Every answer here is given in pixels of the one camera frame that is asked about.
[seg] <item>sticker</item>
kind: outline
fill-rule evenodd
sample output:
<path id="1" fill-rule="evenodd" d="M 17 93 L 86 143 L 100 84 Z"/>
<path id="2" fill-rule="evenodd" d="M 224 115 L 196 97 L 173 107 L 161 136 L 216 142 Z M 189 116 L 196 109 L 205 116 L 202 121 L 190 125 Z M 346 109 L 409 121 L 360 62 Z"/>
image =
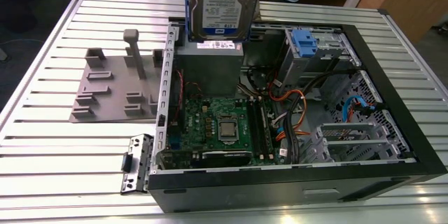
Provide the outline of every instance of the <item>sticker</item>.
<path id="1" fill-rule="evenodd" d="M 273 84 L 280 88 L 280 86 L 281 86 L 281 82 L 277 80 L 277 79 L 273 79 Z"/>
<path id="2" fill-rule="evenodd" d="M 288 156 L 288 150 L 286 149 L 280 149 L 280 153 L 278 153 L 280 156 Z"/>
<path id="3" fill-rule="evenodd" d="M 198 49 L 234 49 L 234 43 L 229 40 L 206 40 L 204 43 L 197 43 Z"/>
<path id="4" fill-rule="evenodd" d="M 202 28 L 210 34 L 234 32 L 240 24 L 241 10 L 238 0 L 204 0 Z"/>

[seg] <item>hard drive label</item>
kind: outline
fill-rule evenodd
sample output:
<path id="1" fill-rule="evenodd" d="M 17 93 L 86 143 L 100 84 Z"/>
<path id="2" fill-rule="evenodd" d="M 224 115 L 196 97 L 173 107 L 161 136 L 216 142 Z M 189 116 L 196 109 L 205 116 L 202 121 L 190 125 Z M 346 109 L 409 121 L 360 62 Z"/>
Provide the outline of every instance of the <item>hard drive label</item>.
<path id="1" fill-rule="evenodd" d="M 204 0 L 202 28 L 209 34 L 230 34 L 240 23 L 241 3 L 238 0 Z"/>

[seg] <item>side panel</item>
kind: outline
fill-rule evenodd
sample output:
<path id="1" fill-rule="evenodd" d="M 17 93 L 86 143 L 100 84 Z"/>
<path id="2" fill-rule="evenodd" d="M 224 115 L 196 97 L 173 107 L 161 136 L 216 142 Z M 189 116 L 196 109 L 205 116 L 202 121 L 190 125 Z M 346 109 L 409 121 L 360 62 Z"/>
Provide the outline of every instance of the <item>side panel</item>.
<path id="1" fill-rule="evenodd" d="M 364 178 L 150 190 L 164 212 L 273 207 L 368 199 L 406 180 Z"/>

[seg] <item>blue cable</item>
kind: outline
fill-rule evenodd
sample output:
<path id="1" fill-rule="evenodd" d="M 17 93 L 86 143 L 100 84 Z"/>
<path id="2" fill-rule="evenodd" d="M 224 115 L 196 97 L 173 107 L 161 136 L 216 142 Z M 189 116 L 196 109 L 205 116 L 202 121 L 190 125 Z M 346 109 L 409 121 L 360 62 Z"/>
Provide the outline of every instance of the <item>blue cable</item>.
<path id="1" fill-rule="evenodd" d="M 346 99 L 346 101 L 345 101 L 345 103 L 344 103 L 344 107 L 342 107 L 342 122 L 344 122 L 344 123 L 346 122 L 346 117 L 348 117 L 348 106 L 350 105 L 352 99 L 357 99 L 357 101 L 360 102 L 360 104 L 361 104 L 362 107 L 369 107 L 370 109 L 374 110 L 374 106 L 369 106 L 369 105 L 366 104 L 366 102 L 364 101 L 364 99 L 362 99 L 361 96 L 358 96 L 358 95 L 353 95 L 353 96 L 350 96 L 350 97 Z"/>

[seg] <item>metal table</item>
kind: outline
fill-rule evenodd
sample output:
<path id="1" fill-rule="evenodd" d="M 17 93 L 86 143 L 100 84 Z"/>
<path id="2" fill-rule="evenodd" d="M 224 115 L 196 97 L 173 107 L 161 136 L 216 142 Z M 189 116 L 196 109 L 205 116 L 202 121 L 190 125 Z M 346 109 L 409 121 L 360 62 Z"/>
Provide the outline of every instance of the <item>metal table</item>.
<path id="1" fill-rule="evenodd" d="M 261 2 L 264 20 L 357 26 L 437 154 L 448 164 L 448 92 L 394 22 L 376 10 Z M 88 47 L 125 53 L 122 30 L 140 31 L 140 49 L 164 47 L 166 17 L 184 0 L 72 0 L 0 114 L 0 220 L 128 223 L 422 223 L 448 219 L 448 176 L 364 202 L 164 215 L 150 196 L 118 195 L 128 137 L 148 123 L 70 124 L 68 115 Z"/>

